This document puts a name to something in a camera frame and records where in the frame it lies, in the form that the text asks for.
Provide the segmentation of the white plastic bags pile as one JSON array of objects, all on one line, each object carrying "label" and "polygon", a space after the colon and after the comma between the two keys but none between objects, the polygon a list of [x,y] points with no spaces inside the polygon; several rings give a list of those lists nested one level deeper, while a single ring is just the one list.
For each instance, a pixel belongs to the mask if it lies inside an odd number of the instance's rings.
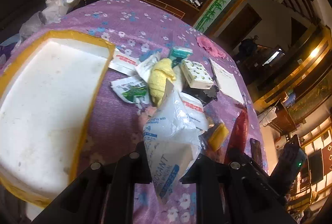
[{"label": "white plastic bags pile", "polygon": [[46,7],[35,13],[22,24],[19,30],[19,40],[24,40],[38,32],[45,25],[60,23],[61,18],[72,10],[81,0],[45,0]]}]

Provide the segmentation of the white red text packet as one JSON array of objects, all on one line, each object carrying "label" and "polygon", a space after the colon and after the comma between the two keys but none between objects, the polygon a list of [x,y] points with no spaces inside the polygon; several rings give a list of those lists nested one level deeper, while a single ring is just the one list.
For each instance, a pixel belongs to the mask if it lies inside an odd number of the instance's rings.
[{"label": "white red text packet", "polygon": [[196,128],[202,131],[207,131],[209,123],[200,100],[183,92],[180,92],[179,96],[185,106],[189,118],[192,120]]},{"label": "white red text packet", "polygon": [[118,49],[115,49],[113,58],[109,63],[109,69],[115,70],[127,76],[137,75],[136,66],[139,64],[139,60],[130,57]]}]

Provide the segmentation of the white desiccant bag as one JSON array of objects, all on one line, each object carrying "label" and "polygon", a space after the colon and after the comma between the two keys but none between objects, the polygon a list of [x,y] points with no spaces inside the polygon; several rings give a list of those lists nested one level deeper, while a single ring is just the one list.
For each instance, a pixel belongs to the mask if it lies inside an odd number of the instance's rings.
[{"label": "white desiccant bag", "polygon": [[176,90],[144,125],[143,138],[155,193],[165,204],[201,151],[199,131]]}]

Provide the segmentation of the black phone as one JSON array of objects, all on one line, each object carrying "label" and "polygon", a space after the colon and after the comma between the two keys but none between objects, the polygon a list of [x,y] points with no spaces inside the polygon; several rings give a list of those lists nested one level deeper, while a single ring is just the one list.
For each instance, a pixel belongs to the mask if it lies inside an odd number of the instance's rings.
[{"label": "black phone", "polygon": [[254,138],[250,138],[250,148],[251,148],[251,158],[257,163],[257,165],[259,165],[262,168],[263,159],[262,159],[261,143]]}]

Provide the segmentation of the red snack packet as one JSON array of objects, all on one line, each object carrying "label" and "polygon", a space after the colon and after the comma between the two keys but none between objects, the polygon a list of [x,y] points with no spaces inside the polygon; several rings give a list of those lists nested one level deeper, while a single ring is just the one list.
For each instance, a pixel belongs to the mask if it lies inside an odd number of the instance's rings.
[{"label": "red snack packet", "polygon": [[245,145],[247,142],[248,125],[248,111],[246,108],[243,108],[240,115],[236,118],[231,136],[229,138],[224,159],[225,164],[231,163],[235,156],[244,153]]}]

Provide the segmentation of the yellow snack packet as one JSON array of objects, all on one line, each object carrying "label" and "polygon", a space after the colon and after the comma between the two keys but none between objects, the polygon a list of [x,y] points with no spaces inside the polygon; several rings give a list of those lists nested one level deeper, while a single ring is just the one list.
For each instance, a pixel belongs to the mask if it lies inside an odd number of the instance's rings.
[{"label": "yellow snack packet", "polygon": [[208,139],[208,145],[213,152],[216,152],[221,147],[228,134],[229,130],[226,125],[224,123],[220,123]]}]

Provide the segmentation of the pink cloth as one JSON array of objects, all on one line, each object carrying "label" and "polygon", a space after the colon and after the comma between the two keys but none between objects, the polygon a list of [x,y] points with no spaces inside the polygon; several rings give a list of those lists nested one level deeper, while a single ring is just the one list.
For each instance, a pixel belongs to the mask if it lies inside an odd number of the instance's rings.
[{"label": "pink cloth", "polygon": [[212,57],[222,58],[222,59],[226,57],[226,54],[206,36],[204,35],[198,36],[196,37],[196,41],[198,43],[198,46],[205,49],[206,52],[208,52]]}]

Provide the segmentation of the yellow towel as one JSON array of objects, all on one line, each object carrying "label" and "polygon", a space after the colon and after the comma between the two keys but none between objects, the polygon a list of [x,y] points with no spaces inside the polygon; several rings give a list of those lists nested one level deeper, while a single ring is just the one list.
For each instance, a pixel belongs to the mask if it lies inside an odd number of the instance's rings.
[{"label": "yellow towel", "polygon": [[176,75],[172,69],[172,61],[164,58],[158,61],[152,68],[148,80],[149,93],[152,102],[159,107],[165,93],[166,81],[173,83]]}]

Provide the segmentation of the blue cloth bundle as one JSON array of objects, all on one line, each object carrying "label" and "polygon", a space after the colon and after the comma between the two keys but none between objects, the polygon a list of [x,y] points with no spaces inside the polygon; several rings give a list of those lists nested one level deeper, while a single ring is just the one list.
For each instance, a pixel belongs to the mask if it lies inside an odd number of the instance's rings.
[{"label": "blue cloth bundle", "polygon": [[153,49],[153,50],[150,50],[144,54],[142,54],[140,57],[139,57],[139,61],[140,62],[143,62],[145,61],[146,59],[148,59],[151,55],[154,55],[155,53],[161,53],[162,52],[162,49],[161,48],[158,48],[158,49]]}]

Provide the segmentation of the teal tissue pack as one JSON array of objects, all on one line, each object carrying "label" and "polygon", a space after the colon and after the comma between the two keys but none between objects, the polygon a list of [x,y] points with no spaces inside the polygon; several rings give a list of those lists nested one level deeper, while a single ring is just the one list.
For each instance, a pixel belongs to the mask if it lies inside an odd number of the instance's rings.
[{"label": "teal tissue pack", "polygon": [[171,48],[168,58],[171,60],[176,60],[177,58],[180,59],[188,59],[193,53],[191,48],[174,46]]}]

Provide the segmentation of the white green printed packet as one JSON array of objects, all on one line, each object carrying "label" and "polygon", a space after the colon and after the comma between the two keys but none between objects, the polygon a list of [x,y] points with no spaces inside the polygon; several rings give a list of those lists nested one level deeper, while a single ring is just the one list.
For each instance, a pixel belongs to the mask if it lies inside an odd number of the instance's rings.
[{"label": "white green printed packet", "polygon": [[126,103],[145,105],[150,103],[148,85],[139,76],[129,76],[110,82],[111,89]]}]

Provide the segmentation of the white foam box yellow tape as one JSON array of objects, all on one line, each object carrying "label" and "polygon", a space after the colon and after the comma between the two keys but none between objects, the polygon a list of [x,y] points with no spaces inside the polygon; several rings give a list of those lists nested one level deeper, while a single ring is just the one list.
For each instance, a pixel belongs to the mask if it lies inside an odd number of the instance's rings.
[{"label": "white foam box yellow tape", "polygon": [[36,38],[1,75],[1,184],[46,207],[76,177],[115,45],[73,30]]}]

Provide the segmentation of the lemon pattern tissue pack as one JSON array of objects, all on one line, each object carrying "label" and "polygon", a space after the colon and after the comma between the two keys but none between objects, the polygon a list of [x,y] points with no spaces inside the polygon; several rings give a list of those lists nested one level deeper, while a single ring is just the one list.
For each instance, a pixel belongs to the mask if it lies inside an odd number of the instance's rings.
[{"label": "lemon pattern tissue pack", "polygon": [[180,68],[189,87],[200,90],[208,90],[214,85],[212,77],[201,63],[190,60],[182,60]]}]

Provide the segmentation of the purple floral tablecloth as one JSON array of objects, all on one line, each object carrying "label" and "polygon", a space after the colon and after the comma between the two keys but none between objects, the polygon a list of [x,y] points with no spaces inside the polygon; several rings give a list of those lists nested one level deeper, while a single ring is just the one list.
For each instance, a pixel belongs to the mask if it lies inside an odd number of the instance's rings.
[{"label": "purple floral tablecloth", "polygon": [[[79,8],[32,35],[15,49],[8,63],[49,30],[75,30],[115,44],[122,53],[139,58],[142,54],[162,49],[166,57],[174,46],[191,48],[192,61],[210,68],[213,57],[198,46],[199,32],[164,10],[140,0],[101,0]],[[110,82],[123,75],[108,70],[96,97],[89,120],[84,149],[79,159],[82,172],[94,161],[108,164],[134,150],[142,140],[138,125],[139,110],[122,101],[111,89]],[[196,189],[179,185],[166,204],[158,202],[152,185],[136,185],[134,223],[195,223]]]}]

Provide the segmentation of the white paper sheet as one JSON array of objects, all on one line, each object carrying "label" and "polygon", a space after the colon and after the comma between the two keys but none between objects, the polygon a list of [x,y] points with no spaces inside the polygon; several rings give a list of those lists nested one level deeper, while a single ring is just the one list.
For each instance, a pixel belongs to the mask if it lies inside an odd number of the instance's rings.
[{"label": "white paper sheet", "polygon": [[222,93],[233,98],[237,102],[244,104],[243,96],[234,75],[218,65],[212,59],[209,59],[209,61],[212,66],[213,74],[216,77],[218,87]]}]

